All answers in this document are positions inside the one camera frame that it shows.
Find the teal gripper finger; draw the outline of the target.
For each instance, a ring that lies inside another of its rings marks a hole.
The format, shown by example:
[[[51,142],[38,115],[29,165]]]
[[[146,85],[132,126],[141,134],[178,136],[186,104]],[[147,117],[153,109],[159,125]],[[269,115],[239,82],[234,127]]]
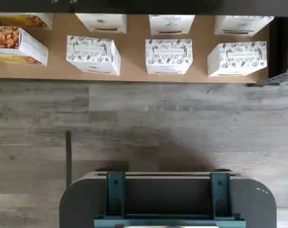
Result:
[[[230,174],[227,172],[212,172],[210,181],[214,218],[230,218]]]
[[[107,173],[107,206],[108,216],[123,218],[125,215],[125,173]]]

